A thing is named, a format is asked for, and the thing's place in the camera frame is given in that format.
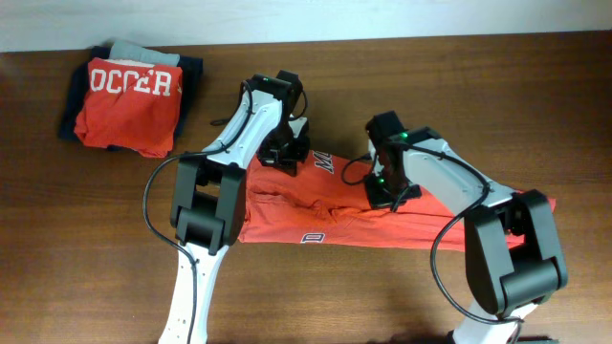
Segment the salmon red t-shirt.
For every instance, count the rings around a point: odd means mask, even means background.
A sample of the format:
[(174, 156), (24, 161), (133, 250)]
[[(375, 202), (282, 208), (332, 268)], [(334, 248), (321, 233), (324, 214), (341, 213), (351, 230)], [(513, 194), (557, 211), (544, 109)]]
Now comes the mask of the salmon red t-shirt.
[(452, 213), (428, 191), (398, 211), (374, 209), (348, 185), (345, 158), (310, 151), (293, 177), (253, 159), (247, 170), (242, 243), (429, 249)]

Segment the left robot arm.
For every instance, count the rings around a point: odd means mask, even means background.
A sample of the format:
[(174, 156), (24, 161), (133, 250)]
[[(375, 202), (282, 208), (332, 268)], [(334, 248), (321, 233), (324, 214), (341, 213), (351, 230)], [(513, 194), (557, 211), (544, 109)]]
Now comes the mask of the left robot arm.
[(200, 152), (173, 157), (177, 174), (170, 245), (178, 269), (162, 343), (204, 343), (208, 312), (222, 260), (245, 221), (251, 161), (293, 176), (307, 159), (308, 120), (295, 115), (307, 99), (299, 76), (281, 70), (242, 82), (234, 114)]

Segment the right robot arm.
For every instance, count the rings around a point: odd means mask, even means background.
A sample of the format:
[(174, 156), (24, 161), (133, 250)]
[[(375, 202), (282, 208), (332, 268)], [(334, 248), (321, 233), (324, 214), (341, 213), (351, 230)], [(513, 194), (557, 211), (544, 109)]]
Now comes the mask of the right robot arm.
[(569, 279), (552, 205), (536, 189), (519, 192), (479, 172), (429, 127), (407, 130), (395, 112), (365, 126), (373, 161), (365, 177), (368, 202), (396, 211), (427, 191), (452, 214), (436, 235), (429, 265), (444, 284), (437, 252), (444, 236), (462, 224), (465, 268), (473, 301), (451, 306), (463, 320), (445, 343), (519, 343), (525, 317)]

